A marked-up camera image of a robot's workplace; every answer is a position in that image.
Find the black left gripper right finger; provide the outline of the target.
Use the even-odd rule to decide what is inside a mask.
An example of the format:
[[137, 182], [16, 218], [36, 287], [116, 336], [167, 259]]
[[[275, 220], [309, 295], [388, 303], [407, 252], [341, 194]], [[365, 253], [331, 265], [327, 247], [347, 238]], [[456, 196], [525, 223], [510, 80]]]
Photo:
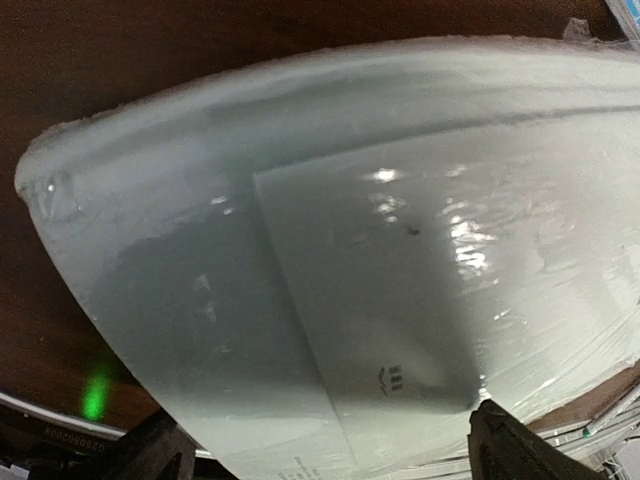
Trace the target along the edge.
[[558, 451], [492, 400], [470, 416], [473, 480], [601, 480], [603, 475]]

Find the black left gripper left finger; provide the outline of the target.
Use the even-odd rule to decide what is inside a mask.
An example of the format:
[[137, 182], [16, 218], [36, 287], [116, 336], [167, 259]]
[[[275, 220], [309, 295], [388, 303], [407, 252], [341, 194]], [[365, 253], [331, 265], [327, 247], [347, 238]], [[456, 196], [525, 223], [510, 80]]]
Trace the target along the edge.
[[195, 444], [160, 409], [112, 444], [79, 465], [80, 479], [192, 479]]

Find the grey plastic-wrapped book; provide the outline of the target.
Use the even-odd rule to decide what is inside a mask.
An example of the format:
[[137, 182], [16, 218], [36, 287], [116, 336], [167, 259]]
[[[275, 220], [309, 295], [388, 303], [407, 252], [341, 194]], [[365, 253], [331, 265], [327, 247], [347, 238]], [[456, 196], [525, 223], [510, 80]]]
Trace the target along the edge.
[[15, 188], [134, 377], [242, 479], [416, 476], [492, 397], [639, 358], [639, 56], [434, 38], [55, 126]]

